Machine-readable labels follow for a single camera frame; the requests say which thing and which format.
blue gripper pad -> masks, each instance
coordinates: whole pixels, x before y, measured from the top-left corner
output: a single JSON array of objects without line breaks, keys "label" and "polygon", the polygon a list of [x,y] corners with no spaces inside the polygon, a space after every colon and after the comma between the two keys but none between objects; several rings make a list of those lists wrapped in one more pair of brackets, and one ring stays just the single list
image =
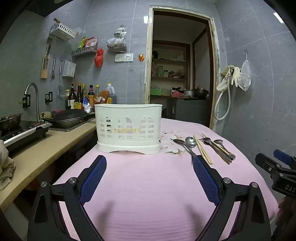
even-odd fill
[{"label": "blue gripper pad", "polygon": [[220,203],[218,186],[198,156],[193,160],[193,169],[208,200],[218,206]]},{"label": "blue gripper pad", "polygon": [[279,149],[274,150],[274,157],[286,165],[290,165],[292,162],[292,157]]},{"label": "blue gripper pad", "polygon": [[106,158],[102,156],[81,187],[79,202],[82,206],[91,200],[106,168],[107,161]]}]

jar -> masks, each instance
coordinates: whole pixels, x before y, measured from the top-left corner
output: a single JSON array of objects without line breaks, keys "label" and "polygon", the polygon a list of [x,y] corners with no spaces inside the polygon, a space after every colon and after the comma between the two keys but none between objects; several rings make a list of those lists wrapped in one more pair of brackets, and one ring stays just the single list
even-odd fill
[{"label": "jar", "polygon": [[166,77],[166,78],[168,77],[168,71],[167,70],[163,71],[163,77]]},{"label": "jar", "polygon": [[157,77],[163,77],[163,66],[162,65],[157,67]]}]

electrical outlet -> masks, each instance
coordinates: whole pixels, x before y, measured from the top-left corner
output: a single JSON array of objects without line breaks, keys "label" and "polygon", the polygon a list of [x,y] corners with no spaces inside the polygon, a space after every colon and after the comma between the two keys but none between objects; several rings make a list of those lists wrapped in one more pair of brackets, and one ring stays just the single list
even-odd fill
[{"label": "electrical outlet", "polygon": [[133,61],[133,53],[124,54],[124,62],[132,62]]}]

countertop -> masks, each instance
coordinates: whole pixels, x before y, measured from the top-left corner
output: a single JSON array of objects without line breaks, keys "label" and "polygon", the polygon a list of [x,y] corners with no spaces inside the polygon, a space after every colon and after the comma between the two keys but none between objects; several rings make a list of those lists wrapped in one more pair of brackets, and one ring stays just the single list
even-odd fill
[{"label": "countertop", "polygon": [[16,170],[11,183],[0,191],[3,212],[19,193],[58,157],[96,129],[95,119],[70,132],[49,130],[46,138],[38,139],[18,153],[14,153]]}]

spoon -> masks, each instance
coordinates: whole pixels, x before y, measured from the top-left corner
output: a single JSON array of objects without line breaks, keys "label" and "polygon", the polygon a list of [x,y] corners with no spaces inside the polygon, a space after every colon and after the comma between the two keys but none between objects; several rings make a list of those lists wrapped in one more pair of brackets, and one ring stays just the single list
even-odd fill
[{"label": "spoon", "polygon": [[209,145],[211,146],[214,151],[223,159],[223,161],[225,161],[228,165],[230,163],[232,163],[232,160],[226,155],[224,154],[219,148],[217,148],[216,146],[214,146],[212,143],[211,143],[211,139],[208,138],[208,137],[205,137],[205,138],[201,138],[200,139],[201,141],[203,141],[203,143],[205,143],[206,145]]},{"label": "spoon", "polygon": [[218,140],[214,140],[214,142],[215,143],[217,143],[217,144],[219,144],[225,151],[227,151],[228,153],[229,153],[229,157],[232,159],[232,160],[234,160],[235,159],[235,155],[234,154],[232,154],[231,152],[229,152],[224,146],[223,146],[223,140],[220,140],[220,139],[218,139]]}]

